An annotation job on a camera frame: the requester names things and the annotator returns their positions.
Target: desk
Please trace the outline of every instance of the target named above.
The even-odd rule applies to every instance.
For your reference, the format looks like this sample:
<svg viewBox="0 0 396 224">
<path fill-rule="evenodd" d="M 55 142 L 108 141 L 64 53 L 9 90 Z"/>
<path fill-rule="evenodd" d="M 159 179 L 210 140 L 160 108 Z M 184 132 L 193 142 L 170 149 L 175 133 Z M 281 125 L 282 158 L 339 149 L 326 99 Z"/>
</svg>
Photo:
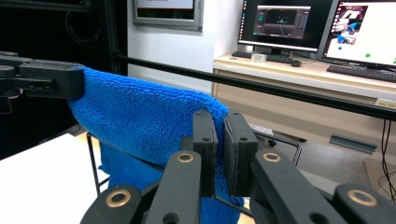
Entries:
<svg viewBox="0 0 396 224">
<path fill-rule="evenodd" d="M 297 91 L 373 105 L 377 98 L 396 101 L 396 84 L 326 72 L 326 63 L 301 60 L 301 67 L 284 63 L 254 63 L 225 55 L 214 61 L 214 73 Z M 332 134 L 381 147 L 383 120 L 321 105 L 313 105 L 219 83 L 213 96 L 242 112 L 248 122 L 333 147 Z M 396 133 L 389 138 L 389 155 L 396 155 Z"/>
<path fill-rule="evenodd" d="M 70 134 L 0 161 L 0 179 L 0 223 L 79 223 L 97 197 L 88 146 Z"/>
</svg>

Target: white table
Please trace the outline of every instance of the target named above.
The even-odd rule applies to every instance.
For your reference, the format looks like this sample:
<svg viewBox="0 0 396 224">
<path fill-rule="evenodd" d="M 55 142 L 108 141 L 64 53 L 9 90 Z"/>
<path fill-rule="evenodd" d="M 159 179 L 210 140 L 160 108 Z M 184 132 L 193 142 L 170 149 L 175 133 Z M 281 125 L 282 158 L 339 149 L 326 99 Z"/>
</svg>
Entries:
<svg viewBox="0 0 396 224">
<path fill-rule="evenodd" d="M 0 223 L 79 223 L 97 197 L 88 146 L 70 134 L 0 161 L 0 180 Z"/>
</svg>

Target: wall-mounted screen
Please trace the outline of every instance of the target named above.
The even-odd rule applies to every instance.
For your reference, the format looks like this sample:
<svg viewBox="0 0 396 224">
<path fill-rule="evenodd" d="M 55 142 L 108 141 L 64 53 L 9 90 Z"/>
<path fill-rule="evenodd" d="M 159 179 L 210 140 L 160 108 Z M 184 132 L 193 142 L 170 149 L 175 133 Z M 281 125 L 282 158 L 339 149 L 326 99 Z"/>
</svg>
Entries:
<svg viewBox="0 0 396 224">
<path fill-rule="evenodd" d="M 204 0 L 133 0 L 134 24 L 202 30 Z"/>
</svg>

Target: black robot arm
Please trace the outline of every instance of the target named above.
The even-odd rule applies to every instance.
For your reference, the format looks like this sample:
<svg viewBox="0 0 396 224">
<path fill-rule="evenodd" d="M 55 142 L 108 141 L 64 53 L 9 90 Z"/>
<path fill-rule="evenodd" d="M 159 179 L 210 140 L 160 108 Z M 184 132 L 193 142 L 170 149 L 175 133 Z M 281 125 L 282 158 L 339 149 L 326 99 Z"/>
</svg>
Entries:
<svg viewBox="0 0 396 224">
<path fill-rule="evenodd" d="M 32 97 L 73 99 L 84 94 L 82 64 L 22 58 L 0 54 L 0 113 L 9 114 L 9 99 Z"/>
</svg>

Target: keyboard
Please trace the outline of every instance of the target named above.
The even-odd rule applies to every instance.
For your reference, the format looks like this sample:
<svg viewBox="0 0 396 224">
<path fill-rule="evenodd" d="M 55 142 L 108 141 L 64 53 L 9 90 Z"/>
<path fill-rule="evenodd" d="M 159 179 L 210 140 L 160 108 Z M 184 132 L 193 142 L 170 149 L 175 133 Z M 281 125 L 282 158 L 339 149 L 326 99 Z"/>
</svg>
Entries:
<svg viewBox="0 0 396 224">
<path fill-rule="evenodd" d="M 387 82 L 395 82 L 396 83 L 396 74 L 391 72 L 380 72 L 371 69 L 357 69 L 351 67 L 341 67 L 330 65 L 327 69 L 328 72 L 339 73 L 354 77 L 366 77 L 375 80 L 387 81 Z"/>
<path fill-rule="evenodd" d="M 244 51 L 236 51 L 232 54 L 232 56 L 234 56 L 234 57 L 249 58 L 249 59 L 251 58 L 251 55 L 252 55 L 251 52 L 244 52 Z M 293 61 L 293 59 L 289 58 L 288 56 L 284 56 L 284 55 L 268 54 L 267 61 L 274 62 L 274 63 L 291 63 Z"/>
</svg>

